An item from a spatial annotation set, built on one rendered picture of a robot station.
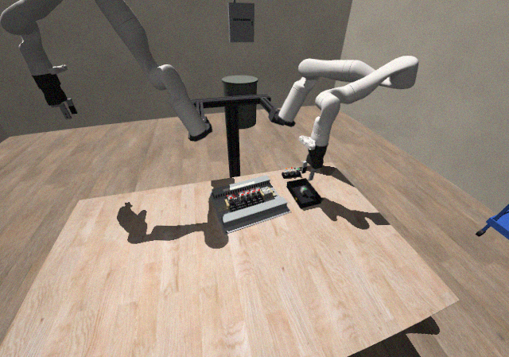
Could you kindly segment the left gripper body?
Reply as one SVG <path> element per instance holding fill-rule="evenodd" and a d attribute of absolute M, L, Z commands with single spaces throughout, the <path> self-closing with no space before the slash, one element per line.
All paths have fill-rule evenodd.
<path fill-rule="evenodd" d="M 311 137 L 300 136 L 299 142 L 309 149 L 306 162 L 314 169 L 322 168 L 324 155 L 328 146 L 329 135 L 319 135 L 312 132 Z"/>

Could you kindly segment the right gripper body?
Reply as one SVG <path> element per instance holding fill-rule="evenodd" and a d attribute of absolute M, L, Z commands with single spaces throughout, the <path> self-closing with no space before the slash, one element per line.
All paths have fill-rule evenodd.
<path fill-rule="evenodd" d="M 43 91 L 49 106 L 61 104 L 67 99 L 57 73 L 67 71 L 66 65 L 53 67 L 49 59 L 26 61 L 37 86 Z M 55 75 L 53 75 L 55 74 Z"/>

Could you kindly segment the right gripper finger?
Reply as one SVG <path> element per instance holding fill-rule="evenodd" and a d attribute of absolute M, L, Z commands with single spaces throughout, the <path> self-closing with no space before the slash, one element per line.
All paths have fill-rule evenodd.
<path fill-rule="evenodd" d="M 70 111 L 72 112 L 72 114 L 77 114 L 78 113 L 76 108 L 75 108 L 75 106 L 74 106 L 74 104 L 73 104 L 73 102 L 72 102 L 72 99 L 66 99 L 65 102 L 67 102 L 68 107 L 69 107 Z"/>
<path fill-rule="evenodd" d="M 61 104 L 58 104 L 58 105 L 52 105 L 51 107 L 59 107 L 61 112 L 63 113 L 65 119 L 72 118 L 71 115 L 69 114 L 66 106 L 64 105 L 64 103 L 61 103 Z"/>

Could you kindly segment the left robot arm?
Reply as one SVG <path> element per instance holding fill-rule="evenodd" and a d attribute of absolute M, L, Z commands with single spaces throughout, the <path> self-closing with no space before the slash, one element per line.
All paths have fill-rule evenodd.
<path fill-rule="evenodd" d="M 344 87 L 323 91 L 316 98 L 315 103 L 321 110 L 321 116 L 315 119 L 313 132 L 328 135 L 341 103 L 350 104 L 363 99 L 378 86 L 394 89 L 413 87 L 418 72 L 418 59 L 414 56 L 401 56 L 377 70 L 360 60 L 306 59 L 299 64 L 298 71 L 303 77 L 294 83 L 279 112 L 279 117 L 287 122 L 295 119 L 306 96 L 318 81 L 317 76 L 350 82 Z"/>

